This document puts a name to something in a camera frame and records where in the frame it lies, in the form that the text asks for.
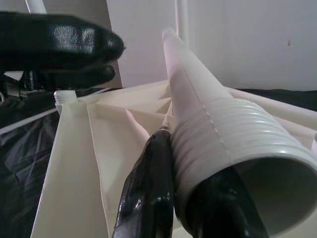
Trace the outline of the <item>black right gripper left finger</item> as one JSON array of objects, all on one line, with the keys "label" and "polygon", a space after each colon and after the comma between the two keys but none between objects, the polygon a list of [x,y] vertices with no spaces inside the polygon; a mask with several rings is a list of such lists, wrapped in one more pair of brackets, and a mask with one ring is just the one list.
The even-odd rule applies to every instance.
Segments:
[{"label": "black right gripper left finger", "polygon": [[158,130],[127,176],[121,193],[114,238],[170,238],[174,188],[171,133]]}]

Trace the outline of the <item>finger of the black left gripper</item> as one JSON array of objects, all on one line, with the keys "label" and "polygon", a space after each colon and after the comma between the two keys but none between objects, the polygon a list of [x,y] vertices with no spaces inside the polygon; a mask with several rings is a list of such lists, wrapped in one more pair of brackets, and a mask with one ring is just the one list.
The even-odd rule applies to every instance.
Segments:
[{"label": "finger of the black left gripper", "polygon": [[71,70],[118,59],[123,40],[70,15],[0,13],[0,69]]},{"label": "finger of the black left gripper", "polygon": [[51,88],[90,88],[110,82],[114,77],[115,69],[110,64],[44,74],[44,79]]}]

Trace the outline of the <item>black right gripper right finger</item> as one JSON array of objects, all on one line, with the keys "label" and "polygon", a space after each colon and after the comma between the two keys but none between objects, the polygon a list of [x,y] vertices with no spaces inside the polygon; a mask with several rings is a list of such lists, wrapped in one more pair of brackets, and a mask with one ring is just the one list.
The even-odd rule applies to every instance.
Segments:
[{"label": "black right gripper right finger", "polygon": [[195,237],[267,238],[266,228],[234,168],[202,181],[195,190]]}]

